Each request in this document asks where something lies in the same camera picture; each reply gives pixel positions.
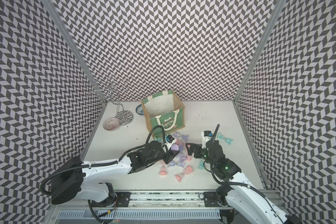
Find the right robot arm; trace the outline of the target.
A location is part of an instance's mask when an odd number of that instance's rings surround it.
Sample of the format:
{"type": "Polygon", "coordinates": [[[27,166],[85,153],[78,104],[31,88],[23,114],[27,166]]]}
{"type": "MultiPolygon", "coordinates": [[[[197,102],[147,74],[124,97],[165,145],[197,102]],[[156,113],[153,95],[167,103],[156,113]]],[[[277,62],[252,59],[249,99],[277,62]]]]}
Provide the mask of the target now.
{"type": "Polygon", "coordinates": [[[300,224],[294,214],[276,206],[248,180],[241,168],[226,158],[214,132],[204,131],[202,143],[187,143],[188,155],[203,159],[210,165],[211,175],[219,187],[217,201],[238,211],[252,224],[300,224]]]}

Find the purple hourglass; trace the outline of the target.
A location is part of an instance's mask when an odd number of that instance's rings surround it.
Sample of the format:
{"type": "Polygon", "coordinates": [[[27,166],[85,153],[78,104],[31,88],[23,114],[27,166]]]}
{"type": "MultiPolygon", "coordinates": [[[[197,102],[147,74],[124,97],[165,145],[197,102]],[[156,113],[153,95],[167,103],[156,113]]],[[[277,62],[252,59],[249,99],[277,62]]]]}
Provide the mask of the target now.
{"type": "Polygon", "coordinates": [[[168,167],[174,167],[174,166],[177,166],[177,167],[184,167],[184,161],[170,161],[168,164],[167,164],[168,167]]]}
{"type": "Polygon", "coordinates": [[[173,151],[180,151],[179,146],[176,145],[176,144],[173,144],[170,149],[173,150],[173,151]]]}
{"type": "Polygon", "coordinates": [[[182,133],[180,133],[178,131],[176,131],[174,133],[174,137],[177,138],[177,139],[179,139],[179,140],[185,141],[185,142],[187,142],[189,140],[189,135],[182,134],[182,133]]]}

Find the pink hourglass left front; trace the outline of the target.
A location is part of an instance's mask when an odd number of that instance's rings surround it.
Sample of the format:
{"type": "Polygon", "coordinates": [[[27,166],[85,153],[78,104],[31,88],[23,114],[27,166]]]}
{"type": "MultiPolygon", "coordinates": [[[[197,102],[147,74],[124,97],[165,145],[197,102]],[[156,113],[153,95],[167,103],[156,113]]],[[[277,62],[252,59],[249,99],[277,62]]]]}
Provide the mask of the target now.
{"type": "Polygon", "coordinates": [[[159,175],[167,175],[167,167],[166,166],[161,166],[159,175]]]}

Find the blue white ceramic bowl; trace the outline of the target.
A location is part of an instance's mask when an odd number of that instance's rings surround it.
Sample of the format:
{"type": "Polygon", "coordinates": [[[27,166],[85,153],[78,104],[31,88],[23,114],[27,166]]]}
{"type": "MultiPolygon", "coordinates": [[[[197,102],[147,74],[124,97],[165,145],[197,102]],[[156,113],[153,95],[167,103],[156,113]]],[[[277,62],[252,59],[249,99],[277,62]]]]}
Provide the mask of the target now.
{"type": "Polygon", "coordinates": [[[139,116],[144,116],[144,110],[143,110],[143,106],[142,104],[139,104],[136,109],[135,109],[136,113],[139,115],[139,116]]]}

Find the green canvas Christmas bag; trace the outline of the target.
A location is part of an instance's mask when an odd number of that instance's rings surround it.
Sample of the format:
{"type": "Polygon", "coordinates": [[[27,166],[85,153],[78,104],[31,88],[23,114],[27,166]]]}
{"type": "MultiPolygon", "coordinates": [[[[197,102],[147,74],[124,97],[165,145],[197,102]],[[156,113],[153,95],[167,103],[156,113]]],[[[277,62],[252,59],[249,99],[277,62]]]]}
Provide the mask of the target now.
{"type": "Polygon", "coordinates": [[[146,127],[153,131],[154,137],[161,137],[162,126],[165,134],[185,128],[185,105],[178,98],[174,91],[162,91],[155,93],[141,101],[146,127]]]}

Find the green hourglass far right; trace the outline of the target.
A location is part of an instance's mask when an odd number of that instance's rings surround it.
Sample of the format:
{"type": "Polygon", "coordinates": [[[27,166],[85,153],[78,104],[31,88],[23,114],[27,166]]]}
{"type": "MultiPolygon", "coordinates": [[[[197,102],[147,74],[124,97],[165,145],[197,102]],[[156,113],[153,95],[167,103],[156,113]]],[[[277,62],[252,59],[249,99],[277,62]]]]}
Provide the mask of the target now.
{"type": "Polygon", "coordinates": [[[233,139],[229,138],[229,137],[225,137],[223,134],[221,133],[218,133],[217,134],[217,137],[220,139],[220,140],[223,140],[225,143],[231,145],[232,142],[233,142],[233,139]]]}

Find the pink glass bowl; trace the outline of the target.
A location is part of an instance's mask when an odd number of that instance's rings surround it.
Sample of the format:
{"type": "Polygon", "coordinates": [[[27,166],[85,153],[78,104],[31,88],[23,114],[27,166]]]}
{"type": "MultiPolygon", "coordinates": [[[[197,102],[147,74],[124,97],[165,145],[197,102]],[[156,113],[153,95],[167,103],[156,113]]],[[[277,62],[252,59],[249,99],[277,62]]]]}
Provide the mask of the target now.
{"type": "Polygon", "coordinates": [[[104,128],[106,131],[114,131],[114,130],[116,130],[119,126],[120,126],[119,119],[118,119],[118,118],[115,118],[115,117],[108,118],[108,119],[106,119],[106,120],[104,121],[104,123],[103,123],[103,128],[104,128]]]}

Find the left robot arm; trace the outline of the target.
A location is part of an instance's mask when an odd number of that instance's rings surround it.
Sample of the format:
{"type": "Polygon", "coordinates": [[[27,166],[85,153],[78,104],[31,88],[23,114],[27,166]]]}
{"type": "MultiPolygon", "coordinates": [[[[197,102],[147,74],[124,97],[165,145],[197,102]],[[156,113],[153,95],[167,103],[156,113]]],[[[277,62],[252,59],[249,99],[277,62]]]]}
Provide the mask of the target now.
{"type": "Polygon", "coordinates": [[[42,181],[40,191],[50,196],[55,205],[72,199],[97,203],[114,200],[116,194],[109,177],[138,173],[159,161],[169,164],[179,154],[174,147],[176,137],[170,134],[162,137],[162,142],[147,139],[145,144],[127,150],[118,159],[90,162],[73,157],[42,181]]]}

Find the purple hourglass by bag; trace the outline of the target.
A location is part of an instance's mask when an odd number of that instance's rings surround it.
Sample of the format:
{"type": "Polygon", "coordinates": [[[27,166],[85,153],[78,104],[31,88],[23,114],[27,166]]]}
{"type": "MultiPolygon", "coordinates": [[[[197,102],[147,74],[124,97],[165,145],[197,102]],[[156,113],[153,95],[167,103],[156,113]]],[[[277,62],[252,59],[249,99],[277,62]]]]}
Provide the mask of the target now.
{"type": "Polygon", "coordinates": [[[177,138],[177,139],[179,139],[179,140],[185,141],[185,142],[187,142],[189,140],[189,135],[182,134],[182,133],[180,133],[178,131],[176,131],[174,133],[174,137],[177,138]]]}

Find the metal base rail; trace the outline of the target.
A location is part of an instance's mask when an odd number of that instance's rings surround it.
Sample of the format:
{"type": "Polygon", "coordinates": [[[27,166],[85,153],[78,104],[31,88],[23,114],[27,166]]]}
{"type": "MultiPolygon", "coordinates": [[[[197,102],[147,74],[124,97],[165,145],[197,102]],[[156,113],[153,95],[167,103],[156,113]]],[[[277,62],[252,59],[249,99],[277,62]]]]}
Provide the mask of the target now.
{"type": "Polygon", "coordinates": [[[110,208],[116,205],[124,209],[229,209],[217,201],[214,190],[118,190],[115,199],[93,203],[93,207],[110,208]]]}

